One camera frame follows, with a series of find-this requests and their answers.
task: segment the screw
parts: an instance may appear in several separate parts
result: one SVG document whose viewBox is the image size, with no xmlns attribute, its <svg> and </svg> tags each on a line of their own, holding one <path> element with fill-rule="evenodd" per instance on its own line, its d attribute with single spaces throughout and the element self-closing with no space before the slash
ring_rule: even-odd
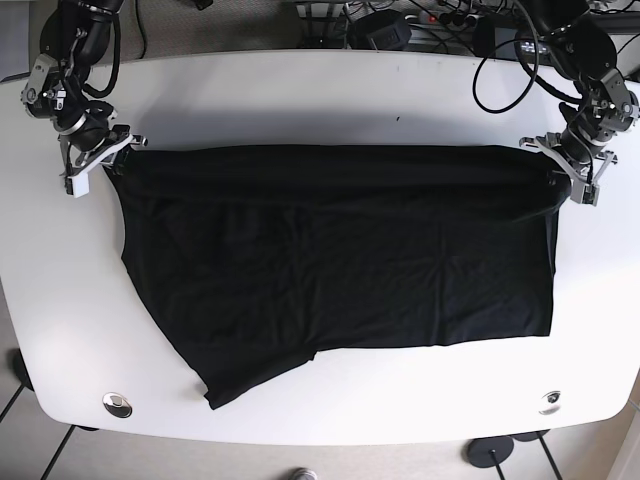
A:
<svg viewBox="0 0 640 480">
<path fill-rule="evenodd" d="M 556 403 L 558 400 L 560 400 L 560 392 L 553 392 L 547 395 L 547 402 L 549 403 Z"/>
</svg>

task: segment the black cable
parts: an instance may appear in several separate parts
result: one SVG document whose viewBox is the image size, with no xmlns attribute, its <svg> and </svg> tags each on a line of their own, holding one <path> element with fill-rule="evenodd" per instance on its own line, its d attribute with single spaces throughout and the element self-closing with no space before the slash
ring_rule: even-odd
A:
<svg viewBox="0 0 640 480">
<path fill-rule="evenodd" d="M 414 4 L 416 7 L 418 7 L 420 10 L 422 10 L 423 12 L 425 12 L 427 15 L 431 15 L 433 18 L 436 18 L 438 20 L 438 22 L 440 23 L 440 25 L 442 25 L 442 27 L 449 32 L 449 34 L 451 34 L 456 40 L 458 40 L 458 42 L 460 42 L 467 50 L 469 50 L 471 53 L 473 53 L 473 55 L 476 55 L 476 52 L 473 51 L 473 48 L 471 48 L 471 46 L 465 42 L 464 40 L 462 40 L 462 38 L 460 38 L 460 35 L 458 35 L 456 32 L 454 32 L 453 30 L 451 30 L 447 25 L 445 25 L 444 23 L 442 23 L 440 21 L 440 18 L 438 18 L 437 16 L 435 16 L 433 14 L 433 12 L 429 11 L 427 8 L 423 7 L 422 5 L 420 5 L 418 2 L 414 1 L 414 0 L 407 0 L 409 3 Z"/>
<path fill-rule="evenodd" d="M 20 384 L 20 386 L 18 387 L 18 390 L 16 390 L 16 393 L 13 394 L 13 397 L 11 397 L 11 400 L 9 400 L 9 403 L 7 403 L 7 406 L 4 407 L 4 410 L 2 410 L 2 413 L 0 413 L 0 423 L 2 423 L 2 420 L 4 420 L 4 417 L 7 416 L 7 413 L 9 413 L 9 410 L 11 410 L 11 407 L 13 407 L 13 404 L 16 403 L 16 400 L 22 393 L 22 390 L 24 390 L 24 383 Z"/>
<path fill-rule="evenodd" d="M 556 474 L 556 478 L 558 480 L 562 480 L 562 475 L 560 475 L 560 470 L 558 470 L 558 466 L 556 465 L 556 462 L 553 460 L 553 457 L 551 456 L 551 452 L 549 451 L 549 448 L 547 447 L 547 443 L 544 441 L 544 438 L 542 438 L 542 435 L 540 435 L 540 432 L 536 432 L 536 435 L 538 436 L 538 440 L 540 440 L 540 443 L 542 444 L 542 448 L 544 449 L 544 453 L 547 455 L 547 459 L 549 460 L 549 463 L 551 464 L 551 468 L 553 469 L 553 473 Z"/>
<path fill-rule="evenodd" d="M 144 56 L 147 54 L 147 31 L 144 28 L 144 23 L 142 23 L 142 15 L 140 15 L 140 0 L 133 0 L 133 7 L 136 12 L 136 22 L 138 23 L 138 30 L 140 30 L 140 36 L 142 37 L 142 53 L 138 57 L 138 60 L 142 60 Z"/>
<path fill-rule="evenodd" d="M 523 38 L 520 36 L 516 35 L 516 38 L 520 41 L 526 42 L 526 41 L 531 41 L 530 38 Z M 529 77 L 531 77 L 533 75 L 533 70 L 531 70 L 531 67 L 529 67 L 529 64 L 526 62 L 526 60 L 524 59 L 523 55 L 522 55 L 522 50 L 519 48 L 519 46 L 515 47 L 515 51 L 516 51 L 516 57 L 518 58 L 518 62 L 520 62 L 520 66 L 522 67 L 522 69 L 527 72 L 527 75 L 529 75 Z M 580 102 L 582 101 L 582 99 L 580 98 L 575 98 L 575 97 L 571 97 L 569 95 L 567 95 L 564 92 L 561 92 L 560 90 L 558 90 L 556 87 L 554 87 L 553 85 L 547 83 L 544 78 L 542 78 L 540 75 L 536 75 L 536 83 L 538 85 L 540 85 L 540 87 L 542 87 L 542 89 L 547 92 L 549 95 L 552 95 L 554 97 L 556 97 L 558 100 L 569 103 L 571 105 L 580 105 Z"/>
<path fill-rule="evenodd" d="M 458 33 L 463 33 L 463 32 L 465 32 L 468 28 L 470 28 L 470 27 L 469 27 L 469 25 L 467 25 L 466 27 L 464 27 L 464 28 L 463 28 L 462 30 L 460 30 Z M 436 45 L 436 46 L 431 50 L 431 52 L 429 52 L 429 53 L 434 53 L 434 52 L 438 49 L 438 47 L 439 47 L 440 45 L 444 45 L 444 46 L 446 47 L 446 52 L 447 52 L 447 53 L 449 53 L 449 47 L 448 47 L 448 45 L 447 45 L 447 42 L 449 42 L 449 41 L 451 41 L 451 40 L 453 40 L 453 39 L 454 39 L 454 37 L 443 38 L 443 39 L 442 39 L 442 41 L 441 41 L 441 43 L 437 44 L 437 45 Z"/>
<path fill-rule="evenodd" d="M 71 434 L 73 433 L 73 431 L 75 429 L 76 429 L 75 425 L 71 425 L 69 427 L 69 430 L 67 430 L 67 433 L 64 436 L 64 438 L 62 439 L 62 442 L 60 443 L 60 446 L 58 447 L 58 450 L 56 450 L 56 453 L 53 455 L 53 458 L 49 462 L 49 465 L 47 465 L 47 469 L 42 474 L 42 477 L 40 477 L 40 480 L 47 480 L 47 478 L 49 477 L 49 474 L 51 473 L 51 470 L 53 470 L 53 467 L 55 466 L 56 462 L 58 461 L 58 457 L 60 457 L 60 454 L 62 453 L 62 450 L 64 450 L 65 445 L 69 441 L 69 438 L 71 438 Z"/>
<path fill-rule="evenodd" d="M 476 70 L 475 75 L 473 76 L 473 85 L 472 85 L 472 88 L 471 88 L 471 92 L 473 93 L 473 99 L 475 100 L 476 104 L 482 110 L 484 110 L 487 113 L 493 113 L 493 114 L 496 114 L 496 115 L 499 114 L 499 113 L 508 112 L 512 108 L 515 108 L 516 106 L 518 106 L 520 104 L 520 102 L 522 102 L 522 100 L 524 100 L 524 98 L 529 94 L 529 92 L 531 91 L 531 89 L 535 85 L 536 78 L 538 77 L 538 69 L 540 68 L 540 43 L 538 41 L 538 33 L 536 32 L 536 27 L 533 24 L 533 20 L 531 19 L 531 15 L 529 15 L 529 12 L 527 12 L 527 10 L 524 8 L 522 3 L 520 3 L 520 0 L 513 0 L 513 2 L 522 11 L 522 13 L 524 14 L 524 16 L 525 16 L 525 18 L 527 20 L 527 23 L 529 24 L 529 29 L 531 30 L 531 34 L 533 36 L 533 46 L 534 46 L 534 50 L 535 50 L 535 60 L 534 60 L 534 64 L 533 64 L 532 75 L 529 77 L 529 83 L 527 84 L 527 87 L 524 89 L 524 91 L 520 94 L 520 96 L 518 98 L 516 98 L 516 100 L 513 103 L 507 105 L 504 108 L 492 109 L 492 108 L 488 108 L 485 105 L 483 105 L 482 102 L 480 102 L 480 99 L 478 98 L 477 87 L 478 87 L 478 76 L 480 75 L 480 70 L 482 70 L 482 67 L 484 66 L 484 64 L 487 63 L 487 60 L 489 59 L 489 57 L 493 56 L 498 51 L 498 49 L 504 47 L 505 45 L 510 45 L 512 43 L 520 42 L 520 40 L 517 39 L 517 38 L 514 38 L 512 40 L 507 40 L 506 42 L 502 42 L 500 45 L 495 47 L 493 49 L 493 51 L 488 56 L 486 56 L 486 57 L 484 57 L 482 59 L 482 61 L 480 62 L 480 65 L 478 65 L 478 69 Z"/>
<path fill-rule="evenodd" d="M 380 5 L 378 5 L 377 7 L 373 6 L 373 3 L 376 2 L 369 2 L 367 3 L 367 5 L 369 6 L 369 8 L 371 10 L 373 10 L 374 12 L 379 12 L 380 10 L 386 10 L 387 8 L 389 8 L 391 5 L 393 5 L 396 2 L 396 0 L 391 0 L 389 3 L 387 3 L 384 7 L 381 7 Z"/>
<path fill-rule="evenodd" d="M 629 40 L 627 40 L 627 42 L 622 47 L 620 47 L 620 50 L 618 50 L 618 55 L 620 55 L 620 52 L 622 52 L 622 50 L 627 48 L 627 46 L 638 37 L 640 37 L 640 33 L 636 33 L 633 37 L 631 37 Z"/>
<path fill-rule="evenodd" d="M 504 473 L 502 473 L 502 469 L 500 468 L 500 463 L 496 458 L 496 451 L 490 450 L 489 455 L 491 455 L 491 460 L 493 460 L 493 465 L 496 467 L 496 470 L 498 471 L 498 476 L 500 477 L 500 480 L 505 480 Z"/>
<path fill-rule="evenodd" d="M 109 77 L 109 83 L 104 90 L 96 90 L 94 87 L 86 83 L 82 89 L 91 95 L 93 98 L 105 98 L 113 92 L 118 81 L 118 74 L 120 72 L 120 43 L 122 40 L 122 31 L 120 30 L 120 18 L 118 15 L 114 15 L 113 18 L 113 30 L 115 33 L 115 40 L 113 42 L 113 66 L 111 67 L 111 76 Z"/>
<path fill-rule="evenodd" d="M 626 11 L 628 11 L 636 2 L 638 2 L 640 0 L 631 0 L 631 2 L 629 3 L 629 5 L 627 5 L 624 8 L 610 8 L 608 10 L 591 10 L 591 13 L 595 13 L 596 15 L 610 15 L 610 14 L 614 14 L 614 13 L 624 13 Z"/>
</svg>

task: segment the floor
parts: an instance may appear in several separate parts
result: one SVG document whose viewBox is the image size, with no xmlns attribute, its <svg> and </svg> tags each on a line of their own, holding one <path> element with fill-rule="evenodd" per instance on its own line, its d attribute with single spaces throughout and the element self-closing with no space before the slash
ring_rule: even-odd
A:
<svg viewBox="0 0 640 480">
<path fill-rule="evenodd" d="M 31 11 L 31 31 L 39 31 L 55 0 Z M 299 38 L 295 11 L 275 0 L 216 0 L 197 11 L 190 0 L 141 0 L 149 34 L 148 57 L 223 50 L 292 48 Z M 123 58 L 135 59 L 142 43 L 132 2 L 122 15 Z M 31 36 L 31 51 L 37 35 Z M 640 45 L 621 56 L 630 69 Z M 0 289 L 0 355 L 17 347 Z M 18 384 L 0 357 L 0 407 Z M 634 399 L 640 400 L 636 387 Z M 558 429 L 548 444 L 567 480 L 605 480 L 624 440 L 633 411 L 599 423 Z M 0 426 L 0 479 L 40 478 L 68 426 L 48 418 L 35 395 L 25 391 Z M 280 480 L 298 466 L 315 469 L 322 480 L 495 480 L 494 470 L 476 470 L 462 457 L 466 440 L 383 447 L 263 447 L 161 439 L 99 431 L 76 431 L 50 480 Z M 552 472 L 537 443 L 517 444 L 504 464 L 508 479 L 547 480 Z"/>
</svg>

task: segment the black shirt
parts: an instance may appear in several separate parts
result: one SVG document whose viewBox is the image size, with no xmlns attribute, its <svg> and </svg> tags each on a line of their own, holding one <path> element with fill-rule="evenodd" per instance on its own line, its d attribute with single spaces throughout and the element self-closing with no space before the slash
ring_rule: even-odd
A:
<svg viewBox="0 0 640 480">
<path fill-rule="evenodd" d="M 110 177 L 133 284 L 218 408 L 322 350 L 548 335 L 554 168 L 504 147 L 260 146 L 132 152 Z"/>
</svg>

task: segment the black base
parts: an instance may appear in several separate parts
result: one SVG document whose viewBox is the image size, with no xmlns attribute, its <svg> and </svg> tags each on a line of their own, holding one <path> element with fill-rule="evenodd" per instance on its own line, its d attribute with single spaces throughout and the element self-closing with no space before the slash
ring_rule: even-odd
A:
<svg viewBox="0 0 640 480">
<path fill-rule="evenodd" d="M 535 442 L 538 440 L 538 434 L 544 437 L 548 431 L 549 430 L 540 430 L 539 432 L 516 433 L 515 435 L 509 436 L 518 442 Z"/>
<path fill-rule="evenodd" d="M 513 446 L 511 437 L 478 438 L 467 446 L 467 460 L 474 467 L 494 468 L 509 458 Z"/>
<path fill-rule="evenodd" d="M 20 353 L 20 350 L 17 348 L 14 350 L 10 350 L 8 357 L 8 363 L 11 372 L 15 375 L 15 377 L 22 385 L 33 392 L 33 384 L 31 383 L 31 379 L 29 378 L 29 372 L 27 372 L 27 367 L 24 364 L 24 359 L 22 358 L 22 353 Z"/>
</svg>

